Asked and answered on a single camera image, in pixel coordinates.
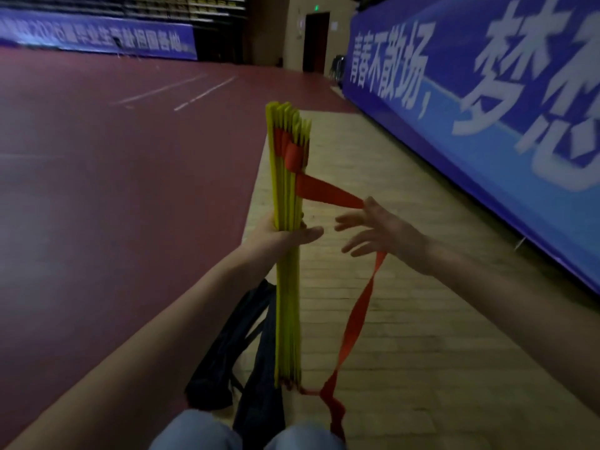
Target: red floor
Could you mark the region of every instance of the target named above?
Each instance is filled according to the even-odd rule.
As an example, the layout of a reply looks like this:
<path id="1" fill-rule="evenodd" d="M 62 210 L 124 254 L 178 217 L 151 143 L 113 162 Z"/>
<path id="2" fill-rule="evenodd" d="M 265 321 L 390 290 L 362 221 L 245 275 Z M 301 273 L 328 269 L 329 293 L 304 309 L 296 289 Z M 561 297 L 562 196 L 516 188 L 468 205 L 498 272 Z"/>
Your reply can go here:
<path id="1" fill-rule="evenodd" d="M 265 67 L 0 49 L 0 77 L 4 447 L 240 242 L 268 101 L 354 109 Z"/>

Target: folded agility ladder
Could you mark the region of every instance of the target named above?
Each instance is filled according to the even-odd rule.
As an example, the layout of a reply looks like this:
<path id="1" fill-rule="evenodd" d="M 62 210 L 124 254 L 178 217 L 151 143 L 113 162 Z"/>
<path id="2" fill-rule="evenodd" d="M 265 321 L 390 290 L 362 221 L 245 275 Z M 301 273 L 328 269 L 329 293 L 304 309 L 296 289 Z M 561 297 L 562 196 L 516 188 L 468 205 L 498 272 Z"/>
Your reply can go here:
<path id="1" fill-rule="evenodd" d="M 289 102 L 266 105 L 267 135 L 271 159 L 275 228 L 297 230 L 302 223 L 303 199 L 329 203 L 346 208 L 363 208 L 363 201 L 329 183 L 305 174 L 310 150 L 310 120 L 302 120 Z M 371 279 L 350 312 L 342 338 L 334 372 L 321 390 L 310 391 L 302 387 L 300 363 L 300 254 L 295 248 L 277 263 L 277 326 L 275 345 L 275 385 L 296 388 L 304 395 L 319 395 L 331 414 L 331 432 L 346 440 L 342 419 L 346 409 L 334 398 L 338 371 L 356 343 L 367 315 L 373 292 L 375 273 L 385 259 L 378 252 Z"/>

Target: dark doorway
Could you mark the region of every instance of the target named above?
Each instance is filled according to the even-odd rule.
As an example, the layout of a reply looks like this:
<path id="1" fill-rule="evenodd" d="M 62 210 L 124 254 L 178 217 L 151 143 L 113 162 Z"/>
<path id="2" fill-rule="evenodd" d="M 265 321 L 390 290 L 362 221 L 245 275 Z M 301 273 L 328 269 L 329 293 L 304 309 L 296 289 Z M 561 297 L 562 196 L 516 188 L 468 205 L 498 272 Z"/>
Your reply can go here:
<path id="1" fill-rule="evenodd" d="M 325 72 L 325 53 L 327 52 L 328 33 L 328 12 L 318 12 L 306 16 L 304 59 L 302 60 L 302 70 L 305 73 L 323 74 Z"/>

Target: pants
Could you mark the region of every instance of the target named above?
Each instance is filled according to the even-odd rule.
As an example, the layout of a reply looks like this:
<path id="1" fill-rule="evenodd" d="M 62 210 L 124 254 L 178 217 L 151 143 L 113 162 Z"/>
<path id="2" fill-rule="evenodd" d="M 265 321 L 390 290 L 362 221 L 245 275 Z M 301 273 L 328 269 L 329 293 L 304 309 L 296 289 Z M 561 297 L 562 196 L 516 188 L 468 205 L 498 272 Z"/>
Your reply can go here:
<path id="1" fill-rule="evenodd" d="M 280 432 L 265 450 L 344 450 L 331 432 L 311 423 Z M 188 409 L 154 439 L 149 450 L 242 450 L 242 438 L 208 412 Z"/>

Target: beige wall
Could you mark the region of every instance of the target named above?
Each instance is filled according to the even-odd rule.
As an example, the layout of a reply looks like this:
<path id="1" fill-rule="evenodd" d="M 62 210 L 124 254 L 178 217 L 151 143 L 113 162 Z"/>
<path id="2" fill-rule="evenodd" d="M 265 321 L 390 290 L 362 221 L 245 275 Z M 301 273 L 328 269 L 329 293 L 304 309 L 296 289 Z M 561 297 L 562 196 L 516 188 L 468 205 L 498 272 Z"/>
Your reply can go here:
<path id="1" fill-rule="evenodd" d="M 283 57 L 289 0 L 248 0 L 244 61 L 275 66 Z"/>
<path id="2" fill-rule="evenodd" d="M 300 19 L 304 19 L 306 14 L 314 13 L 315 5 L 319 5 L 320 13 L 329 12 L 329 34 L 327 35 L 327 54 L 325 56 L 325 74 L 329 74 L 334 56 L 345 54 L 348 51 L 350 19 L 356 9 L 356 3 L 350 0 L 290 0 L 283 46 L 283 67 L 302 71 L 304 29 L 300 29 L 298 23 Z M 338 23 L 337 31 L 331 30 L 332 22 Z"/>

